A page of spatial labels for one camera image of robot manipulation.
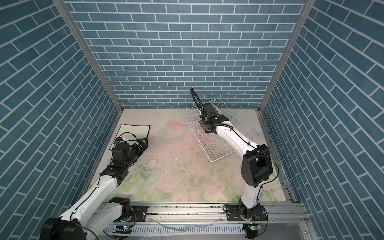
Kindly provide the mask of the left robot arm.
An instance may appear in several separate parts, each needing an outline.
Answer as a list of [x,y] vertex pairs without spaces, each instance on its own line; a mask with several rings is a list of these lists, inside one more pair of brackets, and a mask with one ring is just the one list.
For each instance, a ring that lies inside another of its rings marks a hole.
[[99,213],[103,200],[113,192],[148,148],[148,139],[123,141],[117,138],[112,159],[99,179],[72,207],[57,218],[49,218],[41,228],[41,240],[96,240],[112,222],[129,223],[136,213],[127,198],[114,197]]

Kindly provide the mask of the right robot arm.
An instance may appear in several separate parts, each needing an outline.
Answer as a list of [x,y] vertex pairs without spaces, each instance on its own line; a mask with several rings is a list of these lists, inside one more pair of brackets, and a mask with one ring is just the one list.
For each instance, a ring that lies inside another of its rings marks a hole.
[[246,182],[239,201],[239,211],[244,219],[250,219],[261,209],[260,191],[273,173],[270,151],[266,145],[257,145],[241,134],[218,108],[206,103],[199,107],[199,121],[205,133],[214,133],[227,141],[240,154],[241,175]]

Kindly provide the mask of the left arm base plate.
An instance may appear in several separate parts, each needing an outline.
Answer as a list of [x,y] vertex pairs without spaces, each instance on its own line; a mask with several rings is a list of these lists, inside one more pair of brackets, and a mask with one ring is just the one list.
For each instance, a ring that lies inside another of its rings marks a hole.
[[133,224],[134,222],[143,223],[147,217],[148,206],[132,206],[130,211],[130,216],[125,218],[125,221],[116,219],[114,223],[123,223],[123,224]]

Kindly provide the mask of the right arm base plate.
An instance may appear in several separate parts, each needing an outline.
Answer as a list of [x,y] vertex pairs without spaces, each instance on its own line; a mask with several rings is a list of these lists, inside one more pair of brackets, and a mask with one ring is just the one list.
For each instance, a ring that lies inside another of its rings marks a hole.
[[223,205],[223,211],[226,214],[227,221],[239,222],[239,221],[266,221],[267,212],[263,205],[258,204],[252,209],[247,209],[240,205]]

